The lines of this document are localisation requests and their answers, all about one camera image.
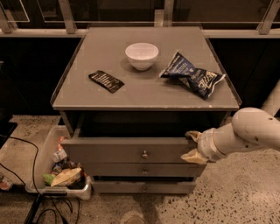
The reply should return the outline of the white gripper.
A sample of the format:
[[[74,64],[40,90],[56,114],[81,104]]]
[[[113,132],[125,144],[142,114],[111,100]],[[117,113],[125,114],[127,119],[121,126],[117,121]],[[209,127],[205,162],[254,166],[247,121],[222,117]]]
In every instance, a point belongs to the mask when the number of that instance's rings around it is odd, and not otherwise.
[[[190,130],[185,133],[185,136],[198,143],[198,149],[190,150],[181,156],[186,162],[205,165],[208,159],[216,162],[227,157],[224,147],[228,142],[228,134],[221,129],[211,128],[203,133]]]

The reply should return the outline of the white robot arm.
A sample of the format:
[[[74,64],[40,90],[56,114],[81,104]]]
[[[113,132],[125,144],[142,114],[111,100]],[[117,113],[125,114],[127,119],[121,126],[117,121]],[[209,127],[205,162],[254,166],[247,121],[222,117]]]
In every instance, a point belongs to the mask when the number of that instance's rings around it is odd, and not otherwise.
[[[242,108],[230,123],[200,133],[187,131],[197,144],[196,148],[183,154],[188,163],[204,165],[216,162],[235,152],[250,152],[260,149],[280,151],[280,121],[275,114],[280,108],[280,81],[270,92],[262,108]]]

